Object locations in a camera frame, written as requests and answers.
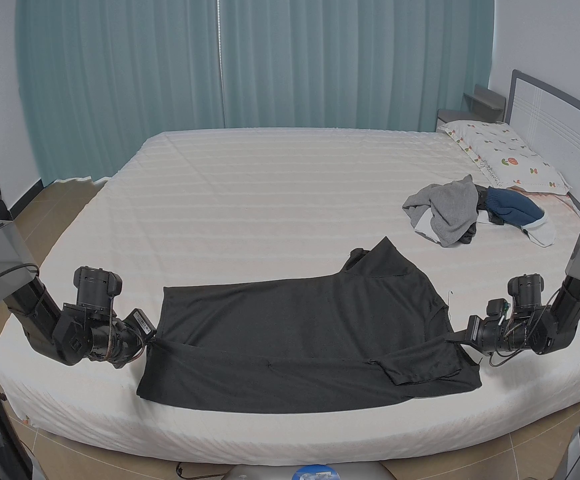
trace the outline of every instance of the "baseboard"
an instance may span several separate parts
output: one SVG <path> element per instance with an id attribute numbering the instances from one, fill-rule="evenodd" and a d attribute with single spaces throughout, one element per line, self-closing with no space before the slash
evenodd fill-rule
<path id="1" fill-rule="evenodd" d="M 12 205 L 10 208 L 10 213 L 12 214 L 12 218 L 14 219 L 17 215 L 23 212 L 23 208 L 30 204 L 30 201 L 37 197 L 41 190 L 44 189 L 44 184 L 41 183 L 41 180 L 37 181 L 30 189 L 20 197 L 20 199 Z"/>

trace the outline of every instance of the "pillow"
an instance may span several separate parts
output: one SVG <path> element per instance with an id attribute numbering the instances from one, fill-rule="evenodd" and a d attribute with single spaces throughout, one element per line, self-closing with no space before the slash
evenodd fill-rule
<path id="1" fill-rule="evenodd" d="M 496 188 L 568 193 L 570 187 L 560 172 L 532 151 L 505 123 L 452 121 L 439 130 L 461 146 Z"/>

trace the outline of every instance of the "white bed sheet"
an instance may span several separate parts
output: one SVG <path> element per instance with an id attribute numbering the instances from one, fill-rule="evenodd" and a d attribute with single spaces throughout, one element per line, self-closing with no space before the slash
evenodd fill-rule
<path id="1" fill-rule="evenodd" d="M 561 283 L 580 219 L 538 196 L 554 221 L 551 247 L 512 226 L 482 225 L 470 245 L 443 249 L 414 233 L 401 204 L 429 183 L 471 173 L 442 134 L 339 129 L 169 132 L 142 149 L 87 204 L 41 268 L 54 299 L 72 302 L 80 265 L 117 272 L 124 317 L 157 324 L 164 285 L 327 275 L 350 250 L 388 236 L 428 274 L 455 330 L 505 296 L 512 276 Z M 474 351 L 471 356 L 479 358 Z M 168 460 L 292 465 L 420 456 L 503 435 L 580 401 L 580 325 L 572 345 L 481 363 L 470 393 L 340 413 L 241 414 L 174 408 L 135 395 L 145 360 L 114 370 L 66 367 L 36 354 L 11 317 L 0 338 L 0 383 L 20 417 L 96 446 Z"/>

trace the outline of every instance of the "teal curtain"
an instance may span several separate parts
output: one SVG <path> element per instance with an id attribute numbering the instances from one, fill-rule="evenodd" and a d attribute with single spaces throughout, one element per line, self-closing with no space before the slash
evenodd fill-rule
<path id="1" fill-rule="evenodd" d="M 488 84 L 494 0 L 220 0 L 227 127 L 432 131 Z"/>
<path id="2" fill-rule="evenodd" d="M 223 127 L 216 0 L 17 0 L 44 183 L 112 176 L 150 136 Z"/>

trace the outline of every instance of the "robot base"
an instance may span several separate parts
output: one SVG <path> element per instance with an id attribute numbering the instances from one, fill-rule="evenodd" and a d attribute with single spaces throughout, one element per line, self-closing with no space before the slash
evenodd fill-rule
<path id="1" fill-rule="evenodd" d="M 388 469 L 379 462 L 345 462 L 330 464 L 324 473 L 307 473 L 300 480 L 394 480 Z M 236 466 L 223 480 L 293 480 L 301 466 Z M 332 468 L 339 478 L 329 471 Z"/>

